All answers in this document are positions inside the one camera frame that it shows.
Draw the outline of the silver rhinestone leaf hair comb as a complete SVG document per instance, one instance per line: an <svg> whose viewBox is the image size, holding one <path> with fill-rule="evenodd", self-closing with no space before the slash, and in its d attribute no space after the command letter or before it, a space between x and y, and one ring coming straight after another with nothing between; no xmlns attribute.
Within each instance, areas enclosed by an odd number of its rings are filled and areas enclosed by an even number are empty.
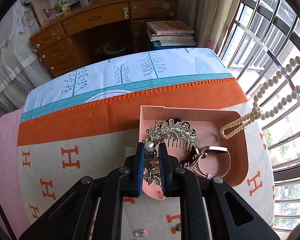
<svg viewBox="0 0 300 240"><path fill-rule="evenodd" d="M187 167L187 159L191 148L198 148L198 135L188 122L180 119L168 119L165 122L156 122L146 130L148 137L142 142L145 147L145 168L143 179L148 185L161 185L159 170L159 144L165 143L167 147L177 147L189 151L182 166Z"/></svg>

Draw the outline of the pink plastic jewelry tray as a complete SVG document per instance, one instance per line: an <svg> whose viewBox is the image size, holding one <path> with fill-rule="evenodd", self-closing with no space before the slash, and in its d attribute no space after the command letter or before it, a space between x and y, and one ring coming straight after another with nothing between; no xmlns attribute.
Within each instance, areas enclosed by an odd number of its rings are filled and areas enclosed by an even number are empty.
<svg viewBox="0 0 300 240"><path fill-rule="evenodd" d="M222 146L228 149L231 157L230 170L222 178L230 186L237 187L243 183L249 170L245 134L241 130L230 139L224 139L220 135L220 129L240 117L238 112L229 110L141 106L139 140L148 137L146 129L153 127L156 122L162 123L168 119L186 121L198 134L199 149L204 146Z"/></svg>

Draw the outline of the orange grey H blanket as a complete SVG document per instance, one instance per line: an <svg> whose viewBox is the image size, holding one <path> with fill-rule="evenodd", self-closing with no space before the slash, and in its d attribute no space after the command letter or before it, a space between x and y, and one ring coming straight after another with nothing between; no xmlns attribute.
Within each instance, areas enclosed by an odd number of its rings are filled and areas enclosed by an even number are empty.
<svg viewBox="0 0 300 240"><path fill-rule="evenodd" d="M30 224L82 177L104 177L136 152L141 106L229 110L241 117L252 109L231 77L112 96L21 122L18 177ZM259 124L243 129L249 170L243 183L233 188L272 225L274 178Z"/></svg>

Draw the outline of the blue white tree bedsheet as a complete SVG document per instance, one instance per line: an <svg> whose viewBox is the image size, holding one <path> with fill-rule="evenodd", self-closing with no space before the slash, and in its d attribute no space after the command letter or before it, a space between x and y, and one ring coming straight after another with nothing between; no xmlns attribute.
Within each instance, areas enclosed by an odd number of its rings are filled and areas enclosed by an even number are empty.
<svg viewBox="0 0 300 240"><path fill-rule="evenodd" d="M112 96L231 77L209 48L130 54L78 68L33 89L27 96L21 122Z"/></svg>

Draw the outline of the pink bedsheet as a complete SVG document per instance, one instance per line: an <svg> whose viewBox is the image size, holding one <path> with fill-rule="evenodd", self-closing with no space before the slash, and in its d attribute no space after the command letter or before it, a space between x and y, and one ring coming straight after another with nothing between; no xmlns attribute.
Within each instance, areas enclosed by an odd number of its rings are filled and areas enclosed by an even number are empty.
<svg viewBox="0 0 300 240"><path fill-rule="evenodd" d="M22 112L18 109L0 118L0 205L17 238L30 226L18 178L17 140Z"/></svg>

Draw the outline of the stack of books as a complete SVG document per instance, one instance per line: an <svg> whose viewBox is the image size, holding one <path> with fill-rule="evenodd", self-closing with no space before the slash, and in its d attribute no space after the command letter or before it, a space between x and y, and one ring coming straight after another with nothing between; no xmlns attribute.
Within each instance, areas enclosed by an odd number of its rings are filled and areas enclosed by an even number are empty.
<svg viewBox="0 0 300 240"><path fill-rule="evenodd" d="M197 46L194 30L182 21L147 22L146 31L154 48Z"/></svg>

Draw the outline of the wooden desk with drawers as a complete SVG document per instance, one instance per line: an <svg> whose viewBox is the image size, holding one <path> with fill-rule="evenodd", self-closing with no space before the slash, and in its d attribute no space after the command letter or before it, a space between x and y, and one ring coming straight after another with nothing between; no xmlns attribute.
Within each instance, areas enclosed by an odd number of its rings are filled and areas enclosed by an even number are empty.
<svg viewBox="0 0 300 240"><path fill-rule="evenodd" d="M174 20L178 0L95 0L71 9L30 37L53 77L149 49L147 22Z"/></svg>

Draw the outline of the metal window grille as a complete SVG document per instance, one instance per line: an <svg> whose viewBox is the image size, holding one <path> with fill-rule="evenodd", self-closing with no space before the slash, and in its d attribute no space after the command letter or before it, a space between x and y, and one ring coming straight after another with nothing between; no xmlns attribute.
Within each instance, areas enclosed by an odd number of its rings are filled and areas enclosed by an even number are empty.
<svg viewBox="0 0 300 240"><path fill-rule="evenodd" d="M286 0L241 0L220 57L265 114L273 228L287 238L300 224L300 17Z"/></svg>

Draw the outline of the white lace cloth cover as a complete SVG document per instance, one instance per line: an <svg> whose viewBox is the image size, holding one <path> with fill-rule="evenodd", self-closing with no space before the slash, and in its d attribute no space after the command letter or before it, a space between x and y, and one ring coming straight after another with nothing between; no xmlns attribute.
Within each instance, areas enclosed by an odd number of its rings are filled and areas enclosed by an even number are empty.
<svg viewBox="0 0 300 240"><path fill-rule="evenodd" d="M0 21L0 117L23 107L31 90L51 80L30 43L38 30L33 10L20 0Z"/></svg>

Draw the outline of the beige curtain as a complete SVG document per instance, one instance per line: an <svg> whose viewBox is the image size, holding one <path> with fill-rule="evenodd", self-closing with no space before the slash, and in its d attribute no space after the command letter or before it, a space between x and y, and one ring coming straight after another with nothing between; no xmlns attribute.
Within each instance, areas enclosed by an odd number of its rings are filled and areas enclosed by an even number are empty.
<svg viewBox="0 0 300 240"><path fill-rule="evenodd" d="M218 53L241 0L179 0L178 17L194 30L198 47Z"/></svg>

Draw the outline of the white mug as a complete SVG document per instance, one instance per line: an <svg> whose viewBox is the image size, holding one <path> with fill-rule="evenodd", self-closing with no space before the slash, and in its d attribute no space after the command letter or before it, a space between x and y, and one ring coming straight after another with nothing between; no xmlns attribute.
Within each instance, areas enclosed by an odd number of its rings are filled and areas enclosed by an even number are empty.
<svg viewBox="0 0 300 240"><path fill-rule="evenodd" d="M91 0L79 0L79 4L81 7L85 7L91 4Z"/></svg>

